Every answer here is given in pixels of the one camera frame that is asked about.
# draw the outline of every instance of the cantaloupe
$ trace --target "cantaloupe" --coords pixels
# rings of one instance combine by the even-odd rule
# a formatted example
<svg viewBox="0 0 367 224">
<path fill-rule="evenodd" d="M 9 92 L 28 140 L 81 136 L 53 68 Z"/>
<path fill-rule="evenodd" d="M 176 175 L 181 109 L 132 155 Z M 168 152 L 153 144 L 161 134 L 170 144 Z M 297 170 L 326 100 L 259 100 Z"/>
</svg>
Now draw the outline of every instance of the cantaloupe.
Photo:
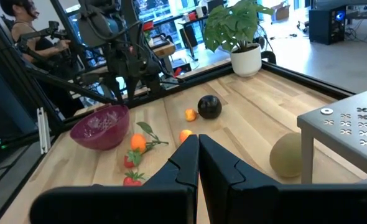
<svg viewBox="0 0 367 224">
<path fill-rule="evenodd" d="M 297 177 L 301 174 L 301 134 L 289 133 L 281 137 L 272 147 L 269 163 L 281 177 Z"/>
</svg>

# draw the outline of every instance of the pink bowl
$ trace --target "pink bowl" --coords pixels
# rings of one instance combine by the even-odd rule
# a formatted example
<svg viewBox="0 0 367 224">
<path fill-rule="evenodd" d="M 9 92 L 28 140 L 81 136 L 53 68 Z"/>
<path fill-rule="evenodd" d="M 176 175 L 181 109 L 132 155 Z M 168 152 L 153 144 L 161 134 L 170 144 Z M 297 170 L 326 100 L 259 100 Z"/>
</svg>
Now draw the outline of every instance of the pink bowl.
<svg viewBox="0 0 367 224">
<path fill-rule="evenodd" d="M 128 108 L 109 106 L 83 118 L 70 131 L 70 137 L 81 146 L 105 151 L 123 141 L 128 127 Z"/>
</svg>

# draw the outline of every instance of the wooden tabletop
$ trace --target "wooden tabletop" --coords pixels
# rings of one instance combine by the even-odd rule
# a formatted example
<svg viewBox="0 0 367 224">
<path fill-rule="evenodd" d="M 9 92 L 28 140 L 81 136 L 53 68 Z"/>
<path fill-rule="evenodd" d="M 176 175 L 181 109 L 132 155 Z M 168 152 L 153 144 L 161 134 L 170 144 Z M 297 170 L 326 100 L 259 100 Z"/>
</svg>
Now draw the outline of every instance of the wooden tabletop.
<svg viewBox="0 0 367 224">
<path fill-rule="evenodd" d="M 221 100 L 223 111 L 220 117 L 186 122 L 184 111 L 196 109 L 198 100 L 208 94 L 216 95 Z M 134 133 L 143 133 L 136 125 L 138 121 L 147 122 L 160 140 L 170 142 L 168 146 L 157 146 L 145 154 L 139 171 L 144 172 L 147 179 L 179 147 L 181 130 L 190 129 L 195 134 L 209 135 L 233 154 L 279 182 L 300 183 L 299 177 L 283 179 L 274 173 L 269 165 L 271 147 L 286 133 L 300 131 L 296 125 L 298 115 L 332 101 L 321 93 L 261 70 L 253 78 L 228 75 L 131 109 L 129 132 L 121 145 L 110 151 L 86 149 L 76 144 L 69 137 L 69 132 L 63 133 L 0 223 L 29 223 L 27 214 L 33 200 L 54 187 L 122 185 L 124 173 L 127 172 L 123 157 L 129 150 L 130 137 Z M 354 183 L 367 178 L 365 173 L 318 141 L 315 147 L 315 183 Z M 209 223 L 201 186 L 197 212 L 197 223 Z"/>
<path fill-rule="evenodd" d="M 170 56 L 175 53 L 175 44 L 171 43 L 162 47 L 158 47 L 153 52 L 160 58 Z"/>
</svg>

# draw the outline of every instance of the orange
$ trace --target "orange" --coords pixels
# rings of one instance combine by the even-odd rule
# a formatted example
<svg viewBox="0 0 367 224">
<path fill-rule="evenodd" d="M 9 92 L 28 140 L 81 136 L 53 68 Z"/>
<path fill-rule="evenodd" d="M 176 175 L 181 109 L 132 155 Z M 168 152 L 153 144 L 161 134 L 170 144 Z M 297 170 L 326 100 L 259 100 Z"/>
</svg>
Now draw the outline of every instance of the orange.
<svg viewBox="0 0 367 224">
<path fill-rule="evenodd" d="M 141 154 L 146 151 L 146 138 L 143 134 L 134 134 L 131 137 L 131 149 L 139 150 Z"/>
<path fill-rule="evenodd" d="M 181 141 L 181 143 L 183 143 L 191 134 L 193 134 L 193 131 L 191 130 L 181 131 L 181 133 L 179 134 L 179 140 Z"/>
<path fill-rule="evenodd" d="M 185 119 L 189 122 L 196 120 L 197 112 L 193 109 L 185 110 Z"/>
</svg>

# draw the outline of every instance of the metal table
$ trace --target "metal table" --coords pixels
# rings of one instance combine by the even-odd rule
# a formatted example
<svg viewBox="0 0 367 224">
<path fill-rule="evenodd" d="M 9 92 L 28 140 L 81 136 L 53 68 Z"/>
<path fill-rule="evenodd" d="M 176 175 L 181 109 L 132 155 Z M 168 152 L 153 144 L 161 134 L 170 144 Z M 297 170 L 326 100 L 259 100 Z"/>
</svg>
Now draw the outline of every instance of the metal table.
<svg viewBox="0 0 367 224">
<path fill-rule="evenodd" d="M 314 139 L 367 173 L 367 91 L 300 115 L 303 184 L 312 183 Z"/>
</svg>

